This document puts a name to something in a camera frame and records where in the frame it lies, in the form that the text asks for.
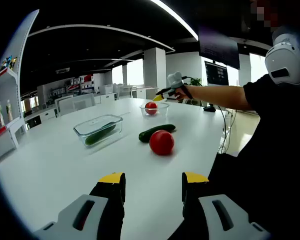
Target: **glass food container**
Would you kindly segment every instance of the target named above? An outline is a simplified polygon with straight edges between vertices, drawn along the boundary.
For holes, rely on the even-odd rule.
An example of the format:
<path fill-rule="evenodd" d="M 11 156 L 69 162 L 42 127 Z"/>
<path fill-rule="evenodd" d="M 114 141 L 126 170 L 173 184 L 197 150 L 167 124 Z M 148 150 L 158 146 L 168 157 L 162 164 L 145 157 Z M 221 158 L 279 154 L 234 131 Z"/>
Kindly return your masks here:
<path fill-rule="evenodd" d="M 73 130 L 87 147 L 107 141 L 122 131 L 123 118 L 103 115 L 76 125 Z"/>
<path fill-rule="evenodd" d="M 164 102 L 156 102 L 157 108 L 145 107 L 145 103 L 140 106 L 142 115 L 146 118 L 166 118 L 168 114 L 169 105 Z"/>

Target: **black ceiling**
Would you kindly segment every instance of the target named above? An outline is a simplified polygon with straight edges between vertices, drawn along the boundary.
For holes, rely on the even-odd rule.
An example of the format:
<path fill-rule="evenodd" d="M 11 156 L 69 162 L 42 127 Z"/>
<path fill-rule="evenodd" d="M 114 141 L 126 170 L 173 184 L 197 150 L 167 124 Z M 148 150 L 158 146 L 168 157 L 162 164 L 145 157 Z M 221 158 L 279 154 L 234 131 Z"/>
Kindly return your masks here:
<path fill-rule="evenodd" d="M 250 14 L 249 0 L 163 0 L 191 28 L 197 32 L 206 25 L 230 36 L 271 44 L 271 32 Z M 244 22 L 250 30 L 242 30 Z M 172 16 L 150 0 L 97 1 L 95 5 L 76 8 L 40 7 L 30 33 L 60 25 L 86 24 L 110 25 L 146 37 L 150 36 L 173 47 L 176 53 L 198 51 L 192 35 Z M 187 43 L 177 40 L 190 39 Z M 36 90 L 41 84 L 93 73 L 92 70 L 109 69 L 124 64 L 105 67 L 112 60 L 137 50 L 159 47 L 160 44 L 135 35 L 93 27 L 67 27 L 38 33 L 28 37 L 21 65 L 21 94 Z M 139 59 L 142 53 L 129 59 Z M 70 67 L 69 73 L 56 74 L 55 70 Z"/>

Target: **black monitor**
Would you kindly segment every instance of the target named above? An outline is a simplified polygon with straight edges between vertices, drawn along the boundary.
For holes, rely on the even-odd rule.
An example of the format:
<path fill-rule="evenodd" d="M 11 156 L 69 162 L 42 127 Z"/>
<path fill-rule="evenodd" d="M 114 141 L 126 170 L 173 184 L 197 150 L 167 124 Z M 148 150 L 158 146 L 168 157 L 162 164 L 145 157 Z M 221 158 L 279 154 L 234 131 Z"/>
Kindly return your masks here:
<path fill-rule="evenodd" d="M 208 61 L 204 62 L 208 85 L 229 85 L 228 70 L 226 69 L 226 67 L 213 64 L 211 62 L 209 63 Z"/>
<path fill-rule="evenodd" d="M 199 27 L 200 56 L 240 69 L 238 44 L 215 30 Z"/>

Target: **tomato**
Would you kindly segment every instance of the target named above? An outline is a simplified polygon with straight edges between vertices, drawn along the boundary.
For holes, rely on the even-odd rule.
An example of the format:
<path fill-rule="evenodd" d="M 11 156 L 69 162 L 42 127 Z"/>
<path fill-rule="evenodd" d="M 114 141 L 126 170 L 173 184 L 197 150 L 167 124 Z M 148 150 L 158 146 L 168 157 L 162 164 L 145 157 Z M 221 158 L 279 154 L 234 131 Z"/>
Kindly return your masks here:
<path fill-rule="evenodd" d="M 173 146 L 174 139 L 168 131 L 158 130 L 150 137 L 150 148 L 157 155 L 170 154 Z"/>
<path fill-rule="evenodd" d="M 158 105 L 155 103 L 155 102 L 148 102 L 146 105 L 145 105 L 145 111 L 150 114 L 150 115 L 153 115 L 156 113 Z"/>

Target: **ceiling light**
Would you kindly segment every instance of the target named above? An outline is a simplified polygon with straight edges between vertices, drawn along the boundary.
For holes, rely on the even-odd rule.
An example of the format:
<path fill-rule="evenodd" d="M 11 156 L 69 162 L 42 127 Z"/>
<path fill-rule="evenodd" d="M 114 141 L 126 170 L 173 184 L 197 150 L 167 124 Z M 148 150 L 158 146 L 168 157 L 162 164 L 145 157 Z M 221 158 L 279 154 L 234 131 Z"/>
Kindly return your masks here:
<path fill-rule="evenodd" d="M 160 6 L 161 8 L 163 8 L 172 17 L 174 17 L 180 24 L 182 24 L 183 27 L 185 27 L 187 29 L 187 31 L 189 31 L 192 34 L 192 36 L 196 39 L 196 41 L 199 40 L 198 35 L 193 31 L 193 29 L 191 29 L 191 27 L 179 15 L 177 15 L 176 12 L 174 12 L 172 9 L 170 9 L 167 5 L 162 3 L 160 0 L 151 0 L 151 1 L 154 2 L 156 5 Z"/>

